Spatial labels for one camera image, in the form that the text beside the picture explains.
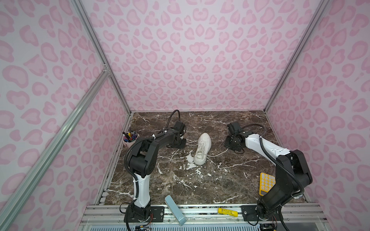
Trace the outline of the white knit sneaker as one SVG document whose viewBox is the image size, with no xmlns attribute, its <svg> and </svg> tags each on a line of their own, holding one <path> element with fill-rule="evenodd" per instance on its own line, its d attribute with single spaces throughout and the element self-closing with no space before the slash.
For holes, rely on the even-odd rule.
<svg viewBox="0 0 370 231">
<path fill-rule="evenodd" d="M 207 155 L 211 149 L 212 140 L 208 133 L 203 133 L 198 139 L 198 147 L 194 155 L 194 163 L 203 165 L 206 162 Z"/>
</svg>

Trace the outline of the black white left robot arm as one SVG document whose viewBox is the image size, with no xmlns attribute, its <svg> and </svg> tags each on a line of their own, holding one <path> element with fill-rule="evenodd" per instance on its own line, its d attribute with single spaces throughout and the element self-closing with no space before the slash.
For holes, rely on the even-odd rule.
<svg viewBox="0 0 370 231">
<path fill-rule="evenodd" d="M 174 127 L 153 134 L 151 137 L 139 138 L 130 147 L 124 158 L 126 171 L 133 177 L 134 198 L 125 211 L 124 221 L 150 222 L 151 196 L 150 175 L 154 171 L 158 159 L 158 152 L 163 147 L 183 149 L 186 139 L 183 138 L 186 127 Z"/>
</svg>

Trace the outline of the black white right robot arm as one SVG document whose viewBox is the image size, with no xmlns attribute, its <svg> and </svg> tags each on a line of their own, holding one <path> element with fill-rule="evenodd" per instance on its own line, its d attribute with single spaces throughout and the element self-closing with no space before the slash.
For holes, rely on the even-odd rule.
<svg viewBox="0 0 370 231">
<path fill-rule="evenodd" d="M 257 201 L 259 219 L 272 217 L 282 206 L 302 196 L 305 187 L 313 182 L 306 158 L 299 150 L 282 148 L 259 134 L 244 131 L 228 135 L 224 145 L 232 151 L 251 149 L 276 166 L 275 185 Z"/>
</svg>

